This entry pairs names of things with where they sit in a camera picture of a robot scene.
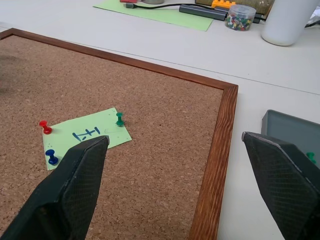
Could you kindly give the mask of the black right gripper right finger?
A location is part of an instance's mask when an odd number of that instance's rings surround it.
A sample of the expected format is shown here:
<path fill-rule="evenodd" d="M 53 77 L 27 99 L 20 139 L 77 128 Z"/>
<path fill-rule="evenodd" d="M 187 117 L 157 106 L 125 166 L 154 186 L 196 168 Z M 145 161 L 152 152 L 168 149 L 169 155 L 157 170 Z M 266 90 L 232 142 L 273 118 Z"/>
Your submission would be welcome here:
<path fill-rule="evenodd" d="M 245 131 L 259 192 L 286 240 L 320 238 L 320 169 L 297 146 Z"/>

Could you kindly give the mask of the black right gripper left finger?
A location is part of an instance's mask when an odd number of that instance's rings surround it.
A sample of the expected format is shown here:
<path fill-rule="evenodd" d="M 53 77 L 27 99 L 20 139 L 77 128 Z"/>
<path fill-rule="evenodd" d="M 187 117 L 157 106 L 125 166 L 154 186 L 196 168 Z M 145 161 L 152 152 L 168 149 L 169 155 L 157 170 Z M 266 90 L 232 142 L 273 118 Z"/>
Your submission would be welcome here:
<path fill-rule="evenodd" d="M 2 240 L 83 240 L 99 196 L 107 135 L 71 147 L 33 190 Z"/>

